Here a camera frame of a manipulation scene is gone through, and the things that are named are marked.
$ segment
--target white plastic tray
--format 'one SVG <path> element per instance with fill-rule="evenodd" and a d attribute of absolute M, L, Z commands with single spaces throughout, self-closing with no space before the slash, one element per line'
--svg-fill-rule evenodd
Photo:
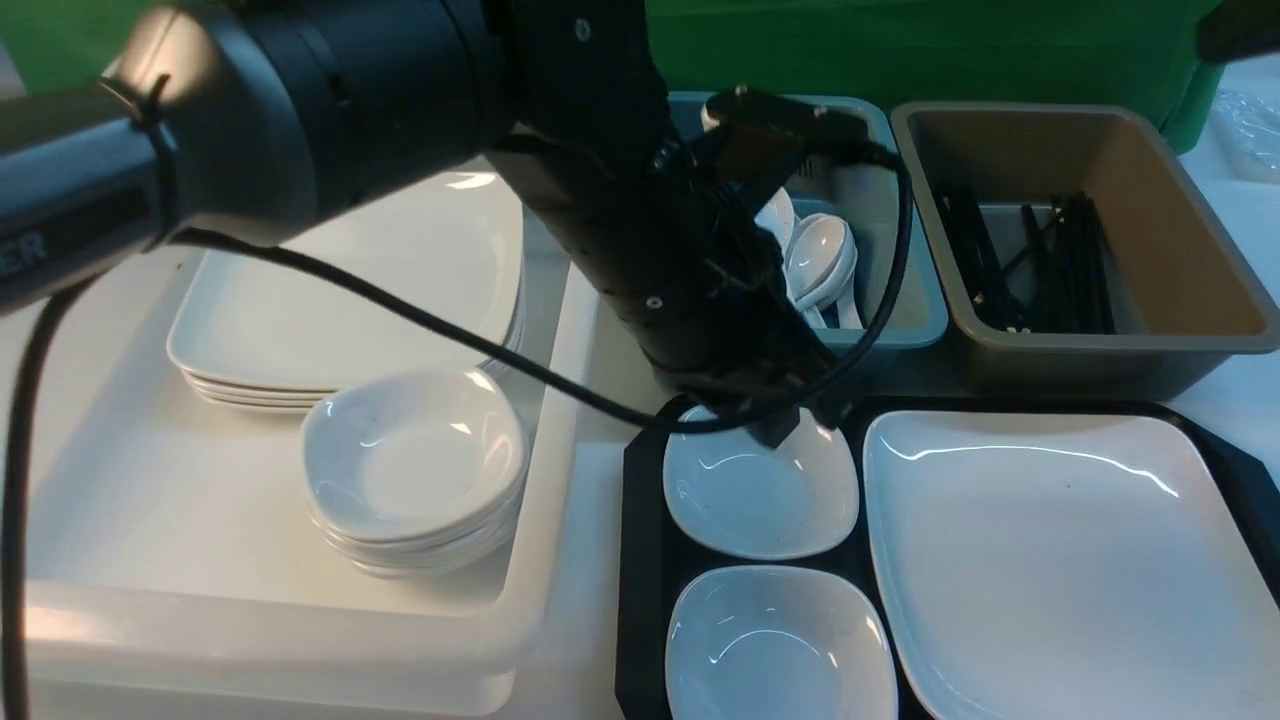
<path fill-rule="evenodd" d="M 525 351 L 582 379 L 599 299 L 531 215 L 525 251 Z M 165 250 L 113 272 L 114 305 L 91 295 L 55 347 L 31 509 L 33 675 L 493 712 L 547 610 L 577 405 L 504 374 L 536 429 L 512 546 L 429 582 L 369 578 L 310 523 L 301 419 L 214 407 L 166 359 L 197 259 Z"/>

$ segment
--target black robot arm segment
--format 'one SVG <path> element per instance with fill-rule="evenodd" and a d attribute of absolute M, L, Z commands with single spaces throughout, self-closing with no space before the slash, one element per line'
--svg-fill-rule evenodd
<path fill-rule="evenodd" d="M 159 6 L 110 78 L 0 105 L 0 187 L 20 187 L 0 197 L 0 313 L 187 228 L 279 245 L 485 154 L 678 388 L 781 406 L 835 357 L 751 218 L 865 126 L 767 97 L 731 94 L 739 115 L 681 138 L 643 0 Z M 809 405 L 833 425 L 845 404 Z M 753 429 L 777 445 L 795 421 Z"/>
<path fill-rule="evenodd" d="M 108 79 L 0 104 L 0 314 L 198 227 L 273 246 L 509 132 L 468 0 L 159 6 Z"/>

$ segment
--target green backdrop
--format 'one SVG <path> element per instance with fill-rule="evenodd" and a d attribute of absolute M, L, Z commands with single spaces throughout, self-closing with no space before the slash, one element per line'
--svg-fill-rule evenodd
<path fill-rule="evenodd" d="M 609 3 L 611 0 L 599 0 Z M 31 92 L 79 82 L 148 0 L 0 0 L 0 38 Z M 908 100 L 1124 105 L 1190 149 L 1221 70 L 1192 29 L 1216 0 L 649 0 L 675 90 L 739 82 Z"/>

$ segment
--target stack of white plates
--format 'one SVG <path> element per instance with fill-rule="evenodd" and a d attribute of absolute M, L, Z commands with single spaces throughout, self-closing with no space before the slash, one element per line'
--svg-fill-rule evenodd
<path fill-rule="evenodd" d="M 302 438 L 312 520 L 371 575 L 445 573 L 515 536 L 525 438 L 484 372 L 339 392 L 307 415 Z"/>
<path fill-rule="evenodd" d="M 494 173 L 442 173 L 285 247 L 521 348 L 524 209 Z M 339 287 L 223 252 L 205 254 L 168 350 L 200 397 L 265 413 L 305 413 L 338 389 L 416 369 L 502 369 Z"/>

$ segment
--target blue-gray plastic bin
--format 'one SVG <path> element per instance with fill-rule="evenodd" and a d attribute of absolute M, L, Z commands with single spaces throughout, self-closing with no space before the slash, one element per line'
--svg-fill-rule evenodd
<path fill-rule="evenodd" d="M 701 108 L 712 94 L 672 92 L 672 117 L 677 129 L 686 138 L 703 133 Z M 791 96 L 804 102 L 823 105 L 828 110 L 858 115 L 867 122 L 876 142 L 897 151 L 888 118 L 879 108 L 852 97 L 823 97 L 812 95 Z M 868 323 L 884 295 L 890 264 L 893 260 L 893 240 L 897 232 L 897 179 L 882 168 L 842 168 L 833 173 L 831 190 L 833 201 L 805 197 L 795 188 L 803 182 L 788 183 L 796 214 L 836 211 L 854 231 L 858 243 L 858 268 L 854 274 L 854 293 L 863 323 Z M 922 350 L 938 342 L 946 333 L 950 315 L 942 299 L 942 286 L 933 266 L 933 256 L 920 225 L 919 210 L 911 223 L 911 250 L 902 290 L 893 306 L 888 325 L 876 341 L 864 369 L 878 369 L 895 356 Z M 837 352 L 852 347 L 863 336 L 860 329 L 820 329 L 818 337 Z"/>

